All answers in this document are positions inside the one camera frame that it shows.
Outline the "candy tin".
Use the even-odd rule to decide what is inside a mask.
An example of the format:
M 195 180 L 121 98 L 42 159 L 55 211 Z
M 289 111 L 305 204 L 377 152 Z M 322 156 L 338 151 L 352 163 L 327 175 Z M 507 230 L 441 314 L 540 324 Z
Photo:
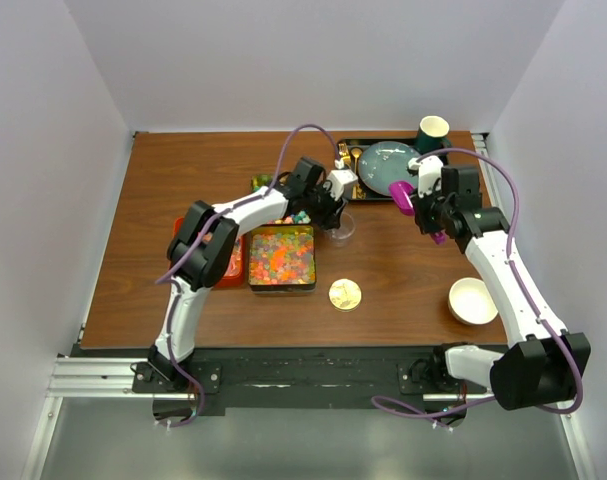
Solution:
M 271 174 L 254 175 L 250 180 L 250 190 L 252 193 L 255 193 L 260 188 L 268 186 L 271 182 Z M 311 219 L 309 215 L 304 210 L 301 210 L 299 212 L 286 215 L 280 219 L 272 220 L 268 222 L 268 225 L 309 225 L 310 223 Z
M 249 234 L 247 283 L 257 294 L 303 294 L 315 290 L 314 229 L 266 225 Z

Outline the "clear plastic jar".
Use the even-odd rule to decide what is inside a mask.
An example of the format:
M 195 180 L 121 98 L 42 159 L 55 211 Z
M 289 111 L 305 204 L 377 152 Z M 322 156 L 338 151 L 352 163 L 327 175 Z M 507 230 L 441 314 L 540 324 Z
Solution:
M 346 246 L 356 230 L 354 217 L 349 212 L 343 212 L 340 225 L 337 228 L 327 230 L 325 235 L 329 242 L 336 247 Z

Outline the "purple plastic scoop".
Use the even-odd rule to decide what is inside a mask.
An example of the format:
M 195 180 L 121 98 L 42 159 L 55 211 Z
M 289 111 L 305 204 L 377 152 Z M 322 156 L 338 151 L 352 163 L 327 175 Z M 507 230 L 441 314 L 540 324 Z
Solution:
M 415 210 L 410 199 L 414 187 L 406 181 L 397 181 L 389 185 L 389 193 L 399 211 L 405 216 L 414 216 Z

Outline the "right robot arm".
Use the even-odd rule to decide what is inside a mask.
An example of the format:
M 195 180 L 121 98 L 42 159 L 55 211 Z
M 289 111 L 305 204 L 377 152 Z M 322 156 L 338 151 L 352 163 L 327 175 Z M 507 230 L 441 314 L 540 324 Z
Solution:
M 445 166 L 429 156 L 409 161 L 408 169 L 417 184 L 395 195 L 395 202 L 435 243 L 456 242 L 484 282 L 508 345 L 503 354 L 472 344 L 444 347 L 428 369 L 431 386 L 449 393 L 465 380 L 488 388 L 505 410 L 575 412 L 583 402 L 591 346 L 543 299 L 518 253 L 514 221 L 499 208 L 483 207 L 473 166 Z

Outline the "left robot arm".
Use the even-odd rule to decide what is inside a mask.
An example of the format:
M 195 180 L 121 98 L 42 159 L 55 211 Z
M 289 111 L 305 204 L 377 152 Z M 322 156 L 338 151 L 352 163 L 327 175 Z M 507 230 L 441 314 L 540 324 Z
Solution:
M 237 239 L 251 230 L 305 212 L 322 230 L 340 227 L 345 194 L 358 182 L 348 168 L 327 171 L 302 157 L 295 168 L 270 184 L 231 202 L 193 203 L 167 249 L 169 270 L 158 282 L 170 285 L 161 331 L 150 347 L 148 364 L 156 382 L 179 392 L 196 378 L 188 363 L 195 350 L 198 322 L 213 287 L 223 278 Z

